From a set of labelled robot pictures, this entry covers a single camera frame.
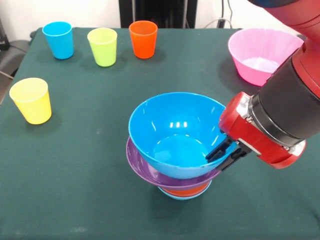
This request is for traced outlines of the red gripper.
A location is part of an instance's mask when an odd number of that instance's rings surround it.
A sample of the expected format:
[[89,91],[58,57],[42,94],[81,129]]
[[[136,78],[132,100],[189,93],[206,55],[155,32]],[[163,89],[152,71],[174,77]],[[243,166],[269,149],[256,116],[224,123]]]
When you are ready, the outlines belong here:
[[283,169],[292,165],[304,153],[307,141],[303,140],[293,147],[284,147],[262,132],[257,125],[248,119],[249,102],[251,96],[240,92],[227,104],[219,119],[219,128],[231,138],[226,138],[215,149],[208,153],[205,159],[208,162],[216,161],[226,154],[226,150],[238,141],[245,147],[237,148],[216,169],[225,171],[240,158],[254,151],[257,156],[275,169]]

